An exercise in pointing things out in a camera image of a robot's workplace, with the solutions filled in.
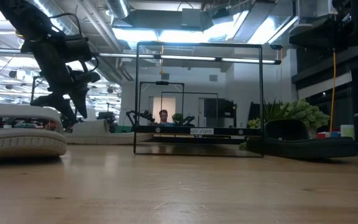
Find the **table surface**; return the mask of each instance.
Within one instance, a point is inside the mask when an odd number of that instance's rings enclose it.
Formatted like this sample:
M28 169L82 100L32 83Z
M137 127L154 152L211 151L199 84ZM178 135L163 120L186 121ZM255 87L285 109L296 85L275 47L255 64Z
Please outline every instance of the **table surface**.
M135 156L69 146L0 162L0 223L358 223L358 157Z

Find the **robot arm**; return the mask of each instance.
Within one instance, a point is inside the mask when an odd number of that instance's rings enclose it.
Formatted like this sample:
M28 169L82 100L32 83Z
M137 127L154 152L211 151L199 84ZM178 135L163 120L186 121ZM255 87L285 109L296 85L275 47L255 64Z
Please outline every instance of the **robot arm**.
M22 52L31 52L45 77L52 93L34 100L31 105L51 106L74 121L70 102L63 99L68 94L78 111L87 117L85 97L87 84L100 79L89 72L85 62L92 59L88 39L81 34L65 35L55 27L40 9L25 0L0 0L0 11L24 38ZM84 72L73 71L66 63L80 61Z

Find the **white label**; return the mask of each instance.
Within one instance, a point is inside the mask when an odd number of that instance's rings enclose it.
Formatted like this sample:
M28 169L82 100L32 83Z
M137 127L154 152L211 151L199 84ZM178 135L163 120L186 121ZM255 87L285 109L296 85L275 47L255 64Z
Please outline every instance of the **white label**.
M190 134L214 134L213 128L191 128Z

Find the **ventilation duct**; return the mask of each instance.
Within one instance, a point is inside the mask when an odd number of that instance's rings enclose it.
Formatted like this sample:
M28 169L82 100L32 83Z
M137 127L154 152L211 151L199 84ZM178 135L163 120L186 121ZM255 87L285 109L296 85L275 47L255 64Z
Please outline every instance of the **ventilation duct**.
M106 0L111 15L117 19L123 19L129 15L130 8L127 0Z

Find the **red object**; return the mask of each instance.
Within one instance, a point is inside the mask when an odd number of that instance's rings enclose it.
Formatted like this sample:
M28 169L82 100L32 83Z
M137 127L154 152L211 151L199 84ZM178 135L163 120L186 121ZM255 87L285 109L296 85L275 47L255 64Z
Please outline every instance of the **red object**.
M325 133L319 133L317 134L317 138L325 138L326 134Z

